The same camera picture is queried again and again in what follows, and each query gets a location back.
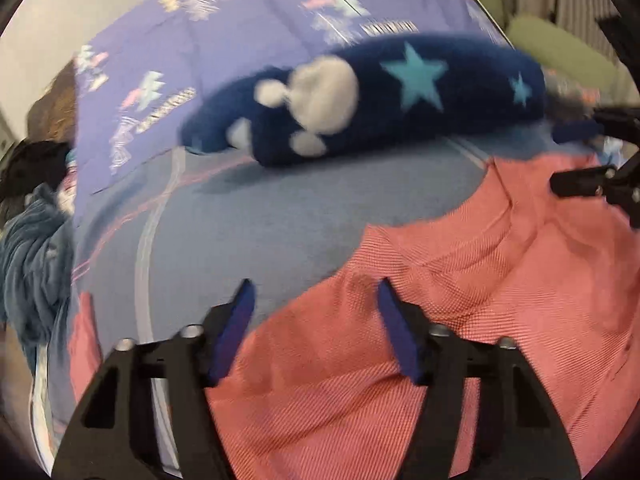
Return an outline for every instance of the blue towel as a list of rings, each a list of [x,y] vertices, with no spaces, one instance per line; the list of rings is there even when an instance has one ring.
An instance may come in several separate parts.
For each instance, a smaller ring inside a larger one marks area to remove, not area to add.
[[[181,129],[193,153],[229,147],[264,166],[543,117],[542,69],[489,41],[412,34],[295,69],[268,67],[207,98]]]
[[[14,327],[32,374],[38,346],[49,342],[57,314],[68,307],[72,263],[71,219],[41,184],[0,239],[0,321]]]

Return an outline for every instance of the gray fabric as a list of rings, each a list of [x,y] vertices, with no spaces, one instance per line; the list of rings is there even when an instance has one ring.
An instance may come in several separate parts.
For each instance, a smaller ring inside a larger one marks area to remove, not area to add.
[[[8,196],[0,202],[0,232],[4,225],[24,211],[23,196]]]
[[[72,263],[71,220],[41,184],[0,240],[0,320],[17,332],[32,374],[38,345],[49,341],[56,315],[68,306]]]
[[[367,224],[441,216],[483,174],[438,140],[284,171],[249,164],[177,189],[153,240],[153,335],[168,337],[225,303],[243,278],[257,287],[255,327],[342,266]],[[174,254],[185,256],[179,265]]]

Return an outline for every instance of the white wall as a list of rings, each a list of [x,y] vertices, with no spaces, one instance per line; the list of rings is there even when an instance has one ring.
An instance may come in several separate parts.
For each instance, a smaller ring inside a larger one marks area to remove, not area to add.
[[[31,104],[74,52],[141,1],[23,1],[0,36],[0,108],[19,139]]]
[[[0,110],[0,160],[4,157],[4,154],[9,150],[11,145],[15,142],[15,137],[9,130],[9,126],[4,121],[2,116],[2,110]]]

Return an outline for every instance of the metal screw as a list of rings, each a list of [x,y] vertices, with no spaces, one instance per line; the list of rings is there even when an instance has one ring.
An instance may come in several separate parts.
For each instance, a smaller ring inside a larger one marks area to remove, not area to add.
[[[131,350],[136,345],[135,339],[121,339],[116,343],[116,350],[118,352],[126,352],[127,350]]]
[[[204,333],[202,325],[187,325],[180,330],[180,335],[185,339],[193,339],[199,337]]]
[[[515,350],[518,347],[516,341],[512,337],[507,336],[498,339],[498,346],[504,350]]]
[[[449,337],[449,329],[444,325],[436,323],[429,327],[429,334],[434,337]]]

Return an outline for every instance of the pink shirt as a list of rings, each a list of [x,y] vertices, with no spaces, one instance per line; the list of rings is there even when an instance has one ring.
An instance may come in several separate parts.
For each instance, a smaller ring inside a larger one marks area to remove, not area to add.
[[[393,478],[424,389],[398,373],[376,309],[383,277],[462,337],[514,337],[586,474],[640,398],[640,239],[603,200],[551,195],[553,171],[585,164],[494,161],[451,214],[368,227],[342,269],[247,336],[207,391],[238,478]],[[477,407],[468,380],[452,474],[468,468]]]

